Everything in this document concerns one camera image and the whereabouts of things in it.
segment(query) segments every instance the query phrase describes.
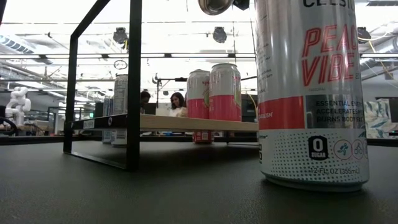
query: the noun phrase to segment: aluminum can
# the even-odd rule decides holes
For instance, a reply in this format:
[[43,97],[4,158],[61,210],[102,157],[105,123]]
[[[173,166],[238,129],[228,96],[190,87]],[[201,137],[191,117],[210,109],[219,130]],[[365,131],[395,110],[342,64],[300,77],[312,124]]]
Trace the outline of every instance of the aluminum can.
[[353,0],[256,0],[261,172],[349,192],[369,179]]
[[[104,99],[104,106],[103,106],[103,116],[110,116],[112,115],[112,101],[113,98],[111,96],[105,96]],[[111,144],[111,130],[102,131],[102,143],[103,144]]]
[[241,74],[236,65],[221,63],[210,72],[209,118],[242,121]]
[[[127,113],[128,75],[116,75],[114,81],[113,115]],[[112,131],[112,146],[127,146],[127,130]]]
[[[187,80],[187,110],[189,118],[209,119],[209,82],[210,72],[195,70],[189,74]],[[212,143],[213,131],[194,131],[194,143]]]

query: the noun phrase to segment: metal stand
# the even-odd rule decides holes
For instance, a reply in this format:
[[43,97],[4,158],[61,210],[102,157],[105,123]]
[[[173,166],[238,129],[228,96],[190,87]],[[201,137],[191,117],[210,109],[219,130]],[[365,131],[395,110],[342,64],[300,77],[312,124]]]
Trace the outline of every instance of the metal stand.
[[69,71],[67,90],[67,109],[65,113],[65,138],[63,152],[65,154],[81,157],[90,161],[100,162],[127,170],[136,170],[139,167],[139,135],[140,135],[140,88],[141,88],[141,22],[142,22],[142,0],[130,0],[130,27],[129,27],[129,83],[128,83],[128,114],[127,114],[127,149],[126,164],[115,164],[87,155],[72,151],[73,121],[75,92],[76,92],[76,67],[78,53],[78,39],[87,27],[94,21],[96,16],[104,9],[110,0],[97,0],[76,30],[70,36]]

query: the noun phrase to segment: white sculpture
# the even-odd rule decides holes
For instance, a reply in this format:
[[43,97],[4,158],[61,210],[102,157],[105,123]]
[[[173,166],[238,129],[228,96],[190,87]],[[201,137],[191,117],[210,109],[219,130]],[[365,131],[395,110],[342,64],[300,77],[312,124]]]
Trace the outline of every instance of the white sculpture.
[[6,117],[10,119],[15,125],[24,124],[24,112],[30,111],[30,99],[26,98],[28,89],[26,87],[15,87],[11,92],[10,102],[6,106]]

